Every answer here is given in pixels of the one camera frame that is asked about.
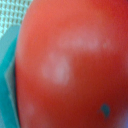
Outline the beige teal gripper finger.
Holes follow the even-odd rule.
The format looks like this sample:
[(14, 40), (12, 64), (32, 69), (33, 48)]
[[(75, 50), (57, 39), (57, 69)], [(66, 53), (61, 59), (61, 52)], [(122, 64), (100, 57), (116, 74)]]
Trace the beige teal gripper finger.
[(19, 26), (10, 27), (0, 39), (0, 128), (20, 128), (15, 84), (15, 51)]

